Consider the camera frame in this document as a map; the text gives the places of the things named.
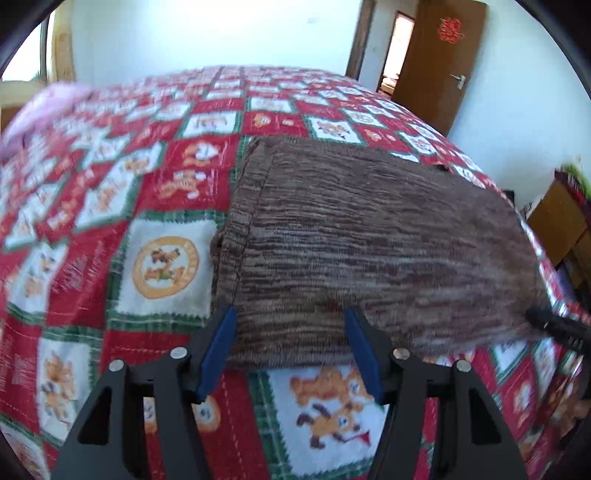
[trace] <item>brown knit sweater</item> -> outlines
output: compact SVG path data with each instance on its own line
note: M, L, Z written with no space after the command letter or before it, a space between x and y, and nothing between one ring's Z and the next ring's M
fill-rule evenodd
M256 140L214 240L217 296L239 312L235 367L352 356L343 306L394 345L444 353L538 338L548 299L514 209L490 190L369 148Z

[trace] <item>red paper cut decoration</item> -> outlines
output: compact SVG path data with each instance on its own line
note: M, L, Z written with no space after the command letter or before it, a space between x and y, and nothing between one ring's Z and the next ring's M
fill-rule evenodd
M457 18L442 18L441 25L439 25L439 38L449 43L457 43L464 38L464 34L460 32L462 22Z

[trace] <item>red checkered bedspread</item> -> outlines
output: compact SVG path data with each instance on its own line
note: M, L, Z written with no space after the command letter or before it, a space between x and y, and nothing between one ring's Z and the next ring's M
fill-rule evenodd
M209 67L96 91L36 134L0 180L0 428L37 478L48 478L109 361L155 359L206 322L209 241L257 135L379 147L502 194L409 111L328 72ZM582 315L563 303L552 265L523 227L554 307ZM539 478L564 429L577 359L543 340L429 360L460 357ZM317 422L318 404L339 421ZM351 365L228 371L194 413L219 480L357 478L385 418ZM163 478L152 399L145 419L153 476ZM428 478L435 431L429 402L417 480Z

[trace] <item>pink blanket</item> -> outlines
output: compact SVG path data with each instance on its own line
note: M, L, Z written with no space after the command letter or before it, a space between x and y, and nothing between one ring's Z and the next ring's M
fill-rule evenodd
M0 137L0 161L26 147L27 138L47 128L76 102L87 99L92 88L81 83L56 82L36 94L12 119Z

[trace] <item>door handle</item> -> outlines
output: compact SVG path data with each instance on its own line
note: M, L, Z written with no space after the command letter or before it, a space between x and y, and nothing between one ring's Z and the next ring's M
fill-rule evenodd
M460 76L450 75L450 76L457 80L457 89L462 90L464 88L464 84L466 83L466 77L464 77L464 75L460 75Z

